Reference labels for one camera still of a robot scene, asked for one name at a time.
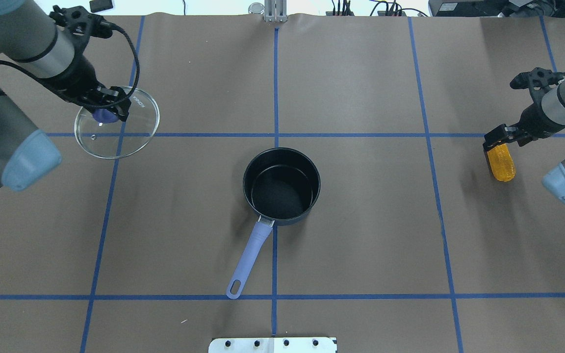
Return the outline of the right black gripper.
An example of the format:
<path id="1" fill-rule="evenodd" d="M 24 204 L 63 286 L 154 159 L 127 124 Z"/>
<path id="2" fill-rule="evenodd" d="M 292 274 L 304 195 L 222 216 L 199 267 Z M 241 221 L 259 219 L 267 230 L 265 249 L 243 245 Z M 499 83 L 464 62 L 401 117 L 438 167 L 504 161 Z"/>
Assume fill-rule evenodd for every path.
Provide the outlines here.
<path id="1" fill-rule="evenodd" d="M 500 145 L 518 142 L 520 147 L 528 143 L 528 133 L 517 126 L 499 125 L 484 135 L 484 151 Z"/>

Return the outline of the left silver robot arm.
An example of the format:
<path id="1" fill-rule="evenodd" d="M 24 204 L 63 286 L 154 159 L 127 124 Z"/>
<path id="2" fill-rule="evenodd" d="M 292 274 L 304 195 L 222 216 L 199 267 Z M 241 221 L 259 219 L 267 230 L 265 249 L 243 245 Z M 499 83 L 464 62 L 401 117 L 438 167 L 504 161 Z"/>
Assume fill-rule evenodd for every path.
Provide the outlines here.
<path id="1" fill-rule="evenodd" d="M 45 13 L 33 0 L 0 0 L 0 74 L 34 93 L 39 87 L 98 116 L 128 120 L 132 91 L 99 81 L 85 57 L 90 38 L 126 35 L 119 25 L 83 6 L 54 6 Z M 61 152 L 0 86 L 0 188 L 23 191 L 61 163 Z"/>

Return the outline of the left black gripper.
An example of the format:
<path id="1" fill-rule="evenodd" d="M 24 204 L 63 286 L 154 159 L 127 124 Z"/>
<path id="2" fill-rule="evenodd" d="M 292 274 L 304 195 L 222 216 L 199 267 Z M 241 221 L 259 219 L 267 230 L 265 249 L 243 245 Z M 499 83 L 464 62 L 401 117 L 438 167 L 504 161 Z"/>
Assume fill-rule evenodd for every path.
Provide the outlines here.
<path id="1" fill-rule="evenodd" d="M 121 86 L 75 88 L 73 96 L 79 105 L 91 113 L 97 123 L 126 122 L 128 119 L 131 94 Z"/>

